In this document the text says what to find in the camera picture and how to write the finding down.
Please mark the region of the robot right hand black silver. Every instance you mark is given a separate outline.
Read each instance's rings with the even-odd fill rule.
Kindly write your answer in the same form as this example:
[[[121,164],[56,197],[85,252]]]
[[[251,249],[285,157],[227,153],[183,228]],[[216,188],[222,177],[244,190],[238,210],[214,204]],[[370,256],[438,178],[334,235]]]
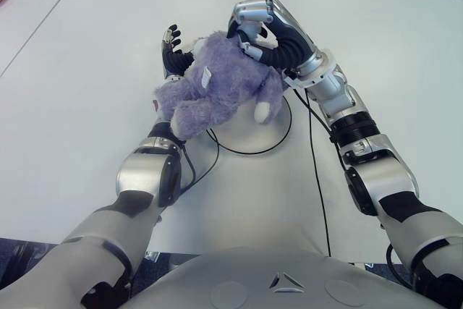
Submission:
[[[263,37],[270,31],[277,47],[267,48],[253,38],[251,27]],[[276,69],[291,69],[300,76],[323,62],[321,51],[279,0],[247,0],[235,4],[227,36],[237,36],[240,48],[254,60]]]

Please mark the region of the robot left hand black silver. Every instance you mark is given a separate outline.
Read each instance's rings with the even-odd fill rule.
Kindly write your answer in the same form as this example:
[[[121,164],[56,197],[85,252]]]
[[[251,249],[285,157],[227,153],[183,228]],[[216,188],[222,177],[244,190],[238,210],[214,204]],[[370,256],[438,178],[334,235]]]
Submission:
[[[165,80],[172,80],[174,76],[182,76],[194,62],[191,51],[183,52],[176,47],[181,43],[181,32],[177,25],[171,25],[165,31],[161,41],[161,53]]]

